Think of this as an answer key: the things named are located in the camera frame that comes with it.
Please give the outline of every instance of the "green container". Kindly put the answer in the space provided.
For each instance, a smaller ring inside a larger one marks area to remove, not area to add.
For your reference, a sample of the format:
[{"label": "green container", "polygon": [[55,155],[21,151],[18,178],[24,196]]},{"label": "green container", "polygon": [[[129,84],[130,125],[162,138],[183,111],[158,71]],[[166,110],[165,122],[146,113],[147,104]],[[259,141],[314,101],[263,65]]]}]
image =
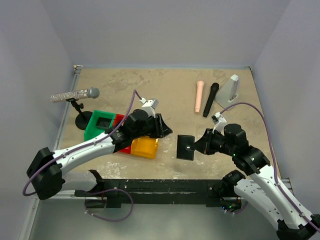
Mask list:
[{"label": "green container", "polygon": [[84,141],[95,138],[110,128],[115,120],[116,114],[106,111],[94,110],[88,125],[84,131]]}]

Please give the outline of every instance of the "gray triangular stand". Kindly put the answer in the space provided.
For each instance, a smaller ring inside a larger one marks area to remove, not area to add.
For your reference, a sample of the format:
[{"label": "gray triangular stand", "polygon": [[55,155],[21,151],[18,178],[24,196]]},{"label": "gray triangular stand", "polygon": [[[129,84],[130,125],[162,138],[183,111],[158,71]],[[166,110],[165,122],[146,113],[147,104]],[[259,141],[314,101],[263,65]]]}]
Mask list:
[{"label": "gray triangular stand", "polygon": [[215,101],[224,109],[231,104],[235,104],[239,99],[237,88],[240,78],[237,75],[232,75],[223,87],[216,93]]}]

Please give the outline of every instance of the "silver microphone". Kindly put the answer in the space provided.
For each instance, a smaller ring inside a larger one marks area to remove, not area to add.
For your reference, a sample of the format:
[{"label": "silver microphone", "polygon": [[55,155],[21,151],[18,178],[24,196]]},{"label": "silver microphone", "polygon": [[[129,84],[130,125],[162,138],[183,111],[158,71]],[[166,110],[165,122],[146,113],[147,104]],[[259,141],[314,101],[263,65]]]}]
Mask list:
[{"label": "silver microphone", "polygon": [[59,103],[59,102],[66,101],[68,99],[75,99],[75,100],[87,99],[87,98],[96,99],[97,97],[99,97],[99,95],[100,95],[99,89],[96,87],[91,87],[86,90],[70,91],[65,93],[54,94],[54,95],[51,95],[50,99],[51,99],[51,102],[53,103]]}]

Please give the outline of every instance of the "white bracket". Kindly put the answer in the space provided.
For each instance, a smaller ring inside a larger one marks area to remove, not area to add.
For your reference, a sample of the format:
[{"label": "white bracket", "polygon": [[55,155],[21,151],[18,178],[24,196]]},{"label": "white bracket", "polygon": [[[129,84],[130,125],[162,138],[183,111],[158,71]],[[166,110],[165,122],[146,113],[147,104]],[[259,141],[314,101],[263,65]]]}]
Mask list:
[{"label": "white bracket", "polygon": [[146,111],[149,116],[156,117],[155,109],[158,106],[158,100],[157,99],[150,99],[148,101],[145,101],[143,98],[140,102],[143,103],[141,109]]},{"label": "white bracket", "polygon": [[211,118],[215,124],[213,131],[217,130],[219,133],[221,133],[228,124],[227,120],[220,114],[220,112],[216,112]]},{"label": "white bracket", "polygon": [[237,75],[232,75],[230,79],[217,92],[215,101],[224,109],[238,101],[239,94],[237,93],[240,78]]}]

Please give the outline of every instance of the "cable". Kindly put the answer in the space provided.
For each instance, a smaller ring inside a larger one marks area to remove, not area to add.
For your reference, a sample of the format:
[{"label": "cable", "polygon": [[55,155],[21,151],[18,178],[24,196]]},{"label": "cable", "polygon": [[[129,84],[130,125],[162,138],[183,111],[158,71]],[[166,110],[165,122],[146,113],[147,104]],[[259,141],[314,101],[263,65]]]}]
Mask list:
[{"label": "cable", "polygon": [[122,193],[126,194],[126,195],[129,197],[130,202],[131,202],[131,207],[130,207],[130,211],[127,213],[127,215],[125,215],[124,217],[121,217],[121,218],[119,218],[119,219],[105,218],[105,217],[103,217],[103,216],[99,216],[99,215],[97,215],[97,214],[94,214],[94,213],[90,212],[90,211],[88,210],[87,205],[84,204],[85,212],[88,213],[88,214],[90,214],[91,216],[97,218],[97,219],[101,219],[101,220],[104,220],[104,221],[107,221],[107,222],[121,222],[121,221],[127,219],[127,218],[131,215],[131,213],[132,213],[132,211],[133,211],[133,209],[134,209],[134,200],[132,199],[132,197],[130,196],[130,194],[129,194],[128,192],[126,192],[126,191],[124,191],[124,190],[122,190],[122,189],[113,188],[113,189],[107,189],[107,190],[103,190],[103,191],[99,191],[99,192],[85,192],[85,193],[86,193],[86,194],[89,194],[89,195],[98,195],[98,194],[104,194],[104,193],[112,192],[112,191],[122,192]]},{"label": "cable", "polygon": [[[104,136],[103,138],[99,139],[96,141],[96,143],[100,143],[101,141],[109,138],[112,134],[114,134],[119,128],[120,126],[124,123],[124,121],[126,120],[126,118],[128,117],[130,111],[131,111],[131,108],[133,106],[133,103],[134,103],[134,100],[135,100],[135,96],[137,95],[137,97],[141,100],[142,98],[140,97],[140,95],[138,94],[137,90],[133,90],[133,94],[132,94],[132,98],[131,98],[131,101],[130,101],[130,105],[129,105],[129,108],[128,110],[126,111],[126,114],[124,115],[123,119],[119,122],[119,124],[109,133],[109,134],[106,134],[106,136]],[[24,196],[31,196],[31,195],[34,195],[36,194],[36,192],[30,192],[30,193],[27,193],[27,188],[28,186],[30,185],[30,183],[36,178],[36,176],[38,176],[39,173],[41,173],[45,168],[47,168],[48,166],[50,166],[51,164],[53,164],[54,162],[56,162],[57,160],[63,158],[65,155],[69,155],[73,152],[76,152],[80,149],[83,149],[83,148],[86,148],[86,147],[89,147],[91,145],[94,145],[93,142],[89,142],[87,144],[84,144],[84,145],[81,145],[81,146],[78,146],[78,147],[75,147],[69,151],[67,151],[64,155],[61,154],[57,157],[55,157],[54,159],[50,160],[49,162],[47,162],[45,165],[43,165],[42,167],[40,167],[29,179],[28,181],[26,182],[26,184],[24,185],[23,189],[22,189],[22,194]]]},{"label": "cable", "polygon": [[249,205],[249,202],[246,201],[245,204],[243,205],[243,207],[239,211],[236,211],[236,212],[234,212],[234,210],[228,211],[227,209],[223,209],[223,208],[222,209],[224,210],[225,213],[232,214],[232,215],[238,215],[238,214],[242,213],[248,205]]},{"label": "cable", "polygon": [[107,200],[104,200],[104,197],[105,197],[105,193],[102,193],[102,194],[101,194],[101,200],[102,200],[102,202],[104,202],[105,204],[107,204]]},{"label": "cable", "polygon": [[289,203],[291,203],[291,205],[297,210],[297,212],[300,214],[300,216],[303,217],[304,220],[306,220],[317,232],[320,233],[320,228],[317,227],[313,222],[311,222],[306,216],[305,214],[300,210],[300,208],[294,203],[294,201],[288,196],[288,194],[286,194],[285,190],[282,188],[282,186],[279,184],[278,181],[278,173],[277,173],[277,162],[276,162],[276,157],[275,157],[275,153],[271,144],[271,137],[270,137],[270,131],[269,128],[267,126],[267,122],[266,119],[264,117],[264,115],[262,114],[262,112],[254,105],[252,105],[251,103],[248,102],[237,102],[234,104],[231,104],[230,106],[227,106],[225,109],[223,109],[220,114],[223,114],[225,111],[227,111],[228,109],[236,106],[236,105],[240,105],[240,104],[244,104],[244,105],[248,105],[252,108],[254,108],[259,115],[261,116],[264,126],[265,126],[265,130],[266,130],[266,135],[268,138],[268,143],[269,143],[269,148],[270,148],[270,152],[271,152],[271,157],[272,157],[272,161],[273,161],[273,175],[274,175],[274,181],[276,183],[276,185],[278,186],[280,192],[284,195],[284,197],[289,201]]}]

